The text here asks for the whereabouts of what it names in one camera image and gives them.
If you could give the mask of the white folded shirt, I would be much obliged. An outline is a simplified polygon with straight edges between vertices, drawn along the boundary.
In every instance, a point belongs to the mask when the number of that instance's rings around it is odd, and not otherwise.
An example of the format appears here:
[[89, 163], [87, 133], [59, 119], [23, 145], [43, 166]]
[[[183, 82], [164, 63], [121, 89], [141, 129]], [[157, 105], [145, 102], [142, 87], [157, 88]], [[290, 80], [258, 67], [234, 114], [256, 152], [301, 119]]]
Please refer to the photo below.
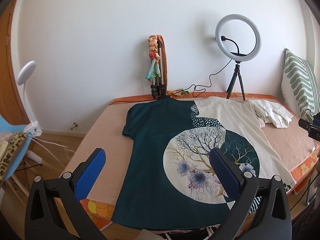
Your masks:
[[248, 104], [261, 128], [266, 124], [273, 124], [275, 128], [285, 129], [292, 121], [293, 115], [279, 103], [267, 100], [249, 100]]

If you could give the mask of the green striped white pillow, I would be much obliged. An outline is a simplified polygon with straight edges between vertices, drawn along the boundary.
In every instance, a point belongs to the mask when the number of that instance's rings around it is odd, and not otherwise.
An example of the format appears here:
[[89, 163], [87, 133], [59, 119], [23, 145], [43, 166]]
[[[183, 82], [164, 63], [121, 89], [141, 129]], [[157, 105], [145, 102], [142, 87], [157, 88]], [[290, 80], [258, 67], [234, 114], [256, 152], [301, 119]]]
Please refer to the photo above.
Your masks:
[[313, 66], [287, 48], [284, 52], [281, 92], [285, 103], [296, 116], [313, 122], [319, 113], [319, 88]]

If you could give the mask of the orange floral bed sheet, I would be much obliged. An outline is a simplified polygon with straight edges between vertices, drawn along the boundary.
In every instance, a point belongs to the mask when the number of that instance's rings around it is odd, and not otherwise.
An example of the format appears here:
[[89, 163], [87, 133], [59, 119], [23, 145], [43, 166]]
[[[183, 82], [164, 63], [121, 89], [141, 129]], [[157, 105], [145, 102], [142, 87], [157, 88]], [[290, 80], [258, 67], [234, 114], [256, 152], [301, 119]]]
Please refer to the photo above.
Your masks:
[[[137, 96], [128, 96], [124, 98], [117, 98], [112, 101], [112, 105], [122, 104], [122, 103], [139, 103], [139, 102], [147, 102], [150, 101], [152, 97], [150, 95], [137, 95]], [[311, 172], [315, 170], [316, 165], [311, 169]], [[304, 178], [301, 184], [297, 184], [289, 191], [289, 195], [292, 196], [294, 194], [298, 194], [302, 191], [303, 187], [307, 183], [307, 179], [309, 179], [311, 172]], [[81, 205], [85, 208], [85, 210], [92, 216], [93, 222], [99, 229], [104, 229], [111, 222], [111, 217], [115, 208], [114, 205], [95, 202], [86, 198], [81, 201]]]

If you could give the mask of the peach blanket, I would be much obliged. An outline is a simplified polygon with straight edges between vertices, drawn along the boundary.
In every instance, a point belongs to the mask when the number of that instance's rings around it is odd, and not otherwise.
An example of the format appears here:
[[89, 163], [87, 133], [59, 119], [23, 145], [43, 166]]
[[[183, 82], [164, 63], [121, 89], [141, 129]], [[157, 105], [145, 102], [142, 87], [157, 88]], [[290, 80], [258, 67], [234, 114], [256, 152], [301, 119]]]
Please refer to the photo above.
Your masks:
[[[133, 141], [122, 135], [127, 111], [132, 105], [122, 103], [108, 106], [86, 134], [65, 168], [65, 171], [74, 171], [96, 148], [102, 148], [106, 152], [106, 164], [87, 196], [90, 200], [116, 204], [133, 146]], [[316, 164], [319, 143], [309, 138], [298, 126], [297, 118], [294, 118], [286, 129], [266, 124], [262, 131], [297, 184], [301, 184]]]

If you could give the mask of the light blue chair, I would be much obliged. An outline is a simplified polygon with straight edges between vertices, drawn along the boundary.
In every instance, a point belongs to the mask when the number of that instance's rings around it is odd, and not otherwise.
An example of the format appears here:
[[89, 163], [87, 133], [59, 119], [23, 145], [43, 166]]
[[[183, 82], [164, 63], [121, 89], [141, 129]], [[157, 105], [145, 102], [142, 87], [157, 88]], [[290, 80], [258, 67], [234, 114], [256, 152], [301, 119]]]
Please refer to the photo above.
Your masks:
[[1, 186], [10, 178], [24, 158], [31, 143], [31, 133], [23, 130], [27, 125], [12, 125], [1, 116], [1, 132], [11, 132], [12, 137], [1, 157]]

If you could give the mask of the wooden door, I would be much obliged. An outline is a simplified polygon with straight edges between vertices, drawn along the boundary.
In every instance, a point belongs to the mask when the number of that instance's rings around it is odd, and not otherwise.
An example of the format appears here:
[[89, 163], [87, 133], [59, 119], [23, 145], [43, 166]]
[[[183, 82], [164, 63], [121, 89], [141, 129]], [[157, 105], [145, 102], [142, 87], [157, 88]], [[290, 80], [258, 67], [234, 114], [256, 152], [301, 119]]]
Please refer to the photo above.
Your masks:
[[12, 125], [27, 125], [24, 109], [15, 82], [11, 59], [11, 26], [17, 0], [11, 0], [1, 15], [0, 28], [0, 108], [1, 116]]

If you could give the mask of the colourful floral scarf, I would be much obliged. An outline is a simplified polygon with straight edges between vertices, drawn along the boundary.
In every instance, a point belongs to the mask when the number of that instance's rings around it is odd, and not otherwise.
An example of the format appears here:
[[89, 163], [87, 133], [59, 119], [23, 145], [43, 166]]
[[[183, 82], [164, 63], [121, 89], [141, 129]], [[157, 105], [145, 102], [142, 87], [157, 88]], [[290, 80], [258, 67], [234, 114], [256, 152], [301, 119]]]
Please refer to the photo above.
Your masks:
[[167, 90], [168, 70], [167, 55], [165, 44], [161, 35], [151, 35], [148, 38], [150, 69], [146, 75], [146, 79], [152, 83], [156, 77], [159, 81], [163, 81], [164, 89]]

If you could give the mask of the leopard print cloth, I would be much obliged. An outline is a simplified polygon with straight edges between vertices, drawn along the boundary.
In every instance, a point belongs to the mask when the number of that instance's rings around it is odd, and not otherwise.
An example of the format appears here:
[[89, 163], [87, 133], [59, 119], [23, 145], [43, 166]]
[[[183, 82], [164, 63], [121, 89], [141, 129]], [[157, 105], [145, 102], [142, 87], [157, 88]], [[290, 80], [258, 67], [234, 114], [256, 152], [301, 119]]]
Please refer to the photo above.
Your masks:
[[12, 134], [8, 146], [4, 151], [3, 158], [1, 159], [1, 184], [5, 181], [5, 176], [9, 172], [9, 168], [12, 165], [14, 158], [25, 145], [27, 137], [27, 133], [24, 132], [15, 132]]

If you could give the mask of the teal and cream printed t-shirt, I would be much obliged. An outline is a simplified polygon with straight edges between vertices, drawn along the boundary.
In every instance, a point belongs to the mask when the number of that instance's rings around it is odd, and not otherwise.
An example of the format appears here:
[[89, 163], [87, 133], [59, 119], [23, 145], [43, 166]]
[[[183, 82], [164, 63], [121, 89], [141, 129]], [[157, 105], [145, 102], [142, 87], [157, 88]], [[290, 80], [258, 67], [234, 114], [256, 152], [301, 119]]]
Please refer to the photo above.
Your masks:
[[247, 102], [173, 98], [132, 106], [123, 135], [132, 155], [112, 221], [135, 229], [196, 229], [222, 223], [234, 204], [209, 157], [219, 148], [242, 172], [295, 180]]

